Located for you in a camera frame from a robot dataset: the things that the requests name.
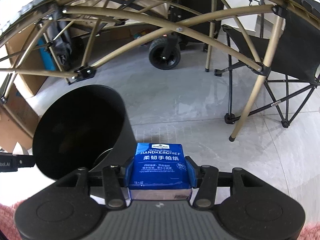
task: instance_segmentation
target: folding chair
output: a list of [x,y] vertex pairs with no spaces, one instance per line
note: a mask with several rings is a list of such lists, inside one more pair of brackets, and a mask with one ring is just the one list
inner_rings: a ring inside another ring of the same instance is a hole
[[[265,80],[264,86],[267,89],[272,103],[260,107],[254,111],[251,111],[249,115],[253,115],[255,113],[261,112],[266,110],[270,107],[275,106],[280,117],[282,126],[288,128],[291,122],[295,119],[297,114],[306,104],[308,99],[310,98],[311,94],[315,90],[315,88],[320,85],[319,79],[320,75],[315,77],[316,70],[320,64],[320,31],[310,25],[308,22],[303,20],[302,18],[294,15],[290,11],[287,12],[285,17],[286,25],[284,32],[279,40],[278,47],[276,49],[276,53],[274,59],[271,64],[271,71],[282,73],[285,75],[285,79],[283,80]],[[223,30],[227,34],[227,42],[228,46],[230,47],[230,38],[234,41],[236,46],[238,47],[240,53],[244,54],[245,56],[253,59],[252,53],[242,35],[241,32],[237,31],[236,29],[228,26],[223,25]],[[250,36],[259,57],[263,59],[267,46],[268,46],[268,39],[259,38],[256,36]],[[235,121],[240,119],[240,116],[235,117],[232,114],[232,71],[236,68],[245,66],[241,61],[238,61],[235,64],[232,64],[232,58],[229,55],[228,57],[229,67],[223,70],[215,70],[215,76],[221,76],[224,72],[229,72],[229,106],[228,106],[228,113],[225,115],[225,122],[227,124],[234,124]],[[274,82],[284,82],[286,87],[286,96],[280,99],[276,99],[269,83]],[[290,82],[303,82],[309,83],[308,86],[289,94],[289,83]],[[303,100],[301,105],[298,107],[297,111],[293,114],[293,116],[289,119],[289,99],[295,97],[303,93],[304,91],[310,90],[306,98]],[[279,104],[286,101],[286,109],[285,109],[285,116],[282,114]]]

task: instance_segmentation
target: gray floor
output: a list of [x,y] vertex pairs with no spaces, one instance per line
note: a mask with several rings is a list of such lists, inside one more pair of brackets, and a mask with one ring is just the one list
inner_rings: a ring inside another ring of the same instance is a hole
[[[117,41],[111,48],[100,41],[92,59],[123,42]],[[202,44],[190,44],[181,53],[178,67],[162,71],[151,66],[148,47],[141,46],[105,64],[92,79],[68,86],[63,79],[48,78],[28,102],[42,115],[56,99],[79,86],[110,86],[123,97],[139,142],[181,143],[185,155],[198,165],[214,165],[220,171],[245,168],[298,200],[307,213],[307,222],[320,221],[320,90],[290,128],[282,128],[272,108],[249,117],[231,143],[228,137],[234,126],[223,120],[228,108],[228,75],[215,77],[213,71],[204,72],[206,54],[201,48]],[[214,49],[211,69],[227,64],[227,55]],[[246,67],[234,71],[234,114],[241,113],[255,78]],[[290,91],[303,86],[292,84]],[[271,88],[276,96],[285,93],[284,84],[272,84]],[[302,100],[303,95],[290,101],[291,113]],[[263,89],[254,107],[270,102]],[[227,196],[228,190],[219,190],[216,202]]]

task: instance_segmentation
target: screw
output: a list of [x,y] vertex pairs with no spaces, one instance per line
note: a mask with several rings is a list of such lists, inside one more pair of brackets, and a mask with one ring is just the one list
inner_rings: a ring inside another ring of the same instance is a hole
[[198,207],[209,207],[211,205],[211,201],[206,198],[201,198],[196,201],[196,205]]
[[111,199],[108,203],[108,205],[110,207],[114,207],[114,208],[117,208],[117,207],[121,207],[123,205],[123,200],[121,199]]

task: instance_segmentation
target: black bracket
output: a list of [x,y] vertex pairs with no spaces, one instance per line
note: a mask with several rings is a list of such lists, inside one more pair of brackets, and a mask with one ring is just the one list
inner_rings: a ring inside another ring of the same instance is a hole
[[271,72],[271,67],[265,66],[262,62],[256,62],[256,63],[261,67],[261,70],[257,71],[255,69],[249,67],[252,70],[252,72],[257,75],[260,75],[260,76],[268,77]]
[[18,168],[33,167],[36,160],[33,155],[13,155],[0,153],[0,172],[18,171]]
[[167,43],[164,47],[164,50],[162,51],[161,58],[166,60],[171,55],[171,52],[173,51],[174,47],[177,45],[178,37],[174,35],[168,35],[167,36]]
[[75,73],[78,74],[77,76],[72,77],[75,82],[79,82],[82,80],[86,80],[89,78],[93,78],[96,74],[97,70],[92,67],[82,66],[75,70]]
[[275,5],[272,8],[272,11],[275,15],[280,16],[281,18],[286,18],[288,15],[287,5],[284,4],[284,6]]

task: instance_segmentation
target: pink carpet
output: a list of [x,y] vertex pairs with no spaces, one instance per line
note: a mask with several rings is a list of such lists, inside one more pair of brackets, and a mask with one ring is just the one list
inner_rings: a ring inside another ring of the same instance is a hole
[[[13,214],[21,202],[11,207],[0,204],[0,230],[8,240],[21,240],[13,222]],[[320,223],[304,226],[298,240],[320,240]]]

